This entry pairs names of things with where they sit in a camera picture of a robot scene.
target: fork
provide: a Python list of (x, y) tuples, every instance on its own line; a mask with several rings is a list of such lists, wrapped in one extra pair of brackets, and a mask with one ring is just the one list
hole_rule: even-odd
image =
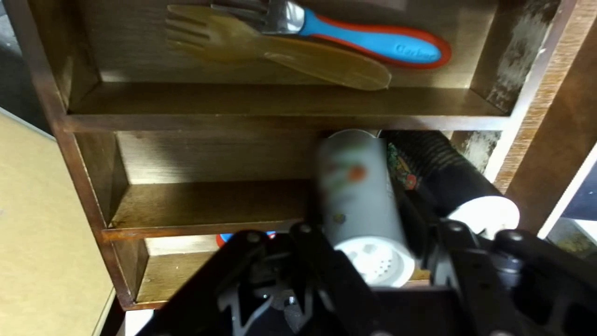
[(234, 15), (260, 33), (324, 39), (348, 50), (406, 69), (436, 69), (449, 56), (449, 44), (410, 26), (352, 24), (315, 15), (292, 0), (212, 0), (212, 9)]
[(354, 89), (384, 89), (389, 71), (374, 59), (320, 43), (260, 35), (242, 20), (203, 5), (167, 5), (165, 35), (178, 46), (212, 59), (264, 58)]

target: blue utensil handle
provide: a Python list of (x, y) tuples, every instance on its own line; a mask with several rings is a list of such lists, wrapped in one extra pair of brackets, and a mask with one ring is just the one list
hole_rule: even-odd
[(449, 44), (434, 33), (406, 26), (365, 26), (316, 16), (303, 9), (301, 37), (316, 37), (382, 59), (385, 63), (432, 69), (449, 59)]

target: white cap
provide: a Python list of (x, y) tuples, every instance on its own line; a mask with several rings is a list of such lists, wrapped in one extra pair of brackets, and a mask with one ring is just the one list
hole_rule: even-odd
[(369, 285), (400, 287), (413, 272), (413, 257), (395, 240), (357, 237), (335, 244)]
[(462, 203), (447, 218), (466, 224), (475, 235), (484, 231), (486, 239), (494, 239), (501, 229), (518, 227), (520, 211), (503, 196), (482, 196)]

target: white can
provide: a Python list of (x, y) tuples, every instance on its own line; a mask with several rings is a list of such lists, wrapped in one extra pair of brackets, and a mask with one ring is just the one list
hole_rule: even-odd
[(322, 233), (346, 254), (369, 285), (400, 287), (413, 257), (397, 214), (380, 142), (365, 130), (339, 130), (318, 149)]

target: black object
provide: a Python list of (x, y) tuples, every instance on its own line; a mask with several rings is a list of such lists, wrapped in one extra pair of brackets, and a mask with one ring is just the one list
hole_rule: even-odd
[(402, 194), (430, 287), (372, 291), (307, 224), (231, 237), (141, 336), (594, 336), (597, 268), (523, 231), (477, 240)]
[(395, 170), (410, 170), (417, 179), (417, 192), (438, 216), (481, 196), (501, 196), (438, 130), (384, 130), (380, 142), (391, 179), (404, 173)]

